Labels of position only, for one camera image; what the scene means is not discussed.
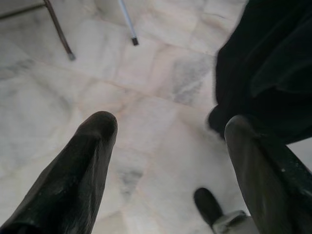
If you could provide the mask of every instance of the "black coat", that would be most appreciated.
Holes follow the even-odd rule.
[[[211,128],[256,116],[284,143],[312,136],[312,1],[250,0],[220,49]]]

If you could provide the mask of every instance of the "black rubber tip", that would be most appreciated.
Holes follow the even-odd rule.
[[[132,38],[132,43],[133,43],[134,46],[137,46],[138,45],[137,38]]]
[[[73,53],[69,53],[68,58],[70,61],[74,61],[76,59],[76,56]]]

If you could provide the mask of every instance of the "black leather boot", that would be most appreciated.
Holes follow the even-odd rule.
[[[197,189],[194,193],[194,202],[204,221],[212,228],[213,224],[223,216],[221,207],[213,194],[205,189]]]

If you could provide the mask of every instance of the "foot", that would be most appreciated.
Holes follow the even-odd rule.
[[[211,228],[223,216],[221,207],[209,190],[197,189],[194,193],[194,201],[202,218]]]

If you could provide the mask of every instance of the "chair leg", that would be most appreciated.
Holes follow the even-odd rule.
[[[135,29],[134,29],[134,27],[132,25],[130,16],[129,16],[127,8],[126,8],[126,5],[125,5],[123,0],[118,0],[118,2],[119,2],[119,5],[121,7],[122,13],[123,13],[123,15],[125,17],[125,20],[126,20],[128,26],[130,28],[130,31],[131,31],[131,34],[132,34],[132,43],[133,43],[134,46],[137,46],[138,45],[137,35],[136,35]]]
[[[75,55],[73,54],[72,50],[70,49],[70,47],[69,47],[69,45],[68,45],[68,43],[67,43],[67,40],[66,40],[66,38],[65,38],[65,35],[64,35],[64,33],[63,33],[63,31],[62,31],[62,29],[61,29],[61,27],[60,27],[58,18],[57,18],[56,14],[55,14],[55,12],[54,12],[54,10],[53,10],[53,7],[52,7],[50,1],[49,1],[49,0],[43,0],[43,1],[44,1],[45,6],[47,7],[47,9],[48,9],[48,11],[49,11],[49,13],[50,13],[50,16],[51,16],[51,18],[52,18],[52,21],[53,21],[53,23],[54,23],[54,26],[55,26],[55,28],[56,28],[56,30],[57,30],[57,32],[58,32],[58,37],[59,37],[60,41],[62,42],[62,44],[63,44],[63,46],[64,46],[64,48],[65,48],[65,50],[66,50],[66,53],[67,53],[67,55],[68,55],[68,58],[69,58],[71,61],[75,60],[76,57],[75,57]]]

